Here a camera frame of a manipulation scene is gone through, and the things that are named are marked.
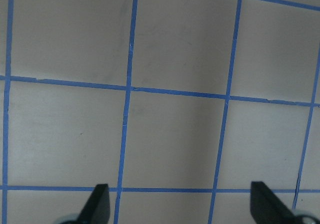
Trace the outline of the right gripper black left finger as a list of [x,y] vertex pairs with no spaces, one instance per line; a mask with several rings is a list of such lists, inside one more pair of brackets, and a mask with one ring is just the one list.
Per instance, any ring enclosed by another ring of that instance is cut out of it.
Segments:
[[110,219],[110,195],[108,184],[95,186],[77,218],[78,224],[107,224]]

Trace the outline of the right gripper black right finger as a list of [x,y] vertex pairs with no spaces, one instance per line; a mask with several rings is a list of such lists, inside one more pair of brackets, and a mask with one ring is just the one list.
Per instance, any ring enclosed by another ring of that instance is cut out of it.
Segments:
[[251,182],[250,214],[257,224],[310,223],[310,216],[295,215],[264,182]]

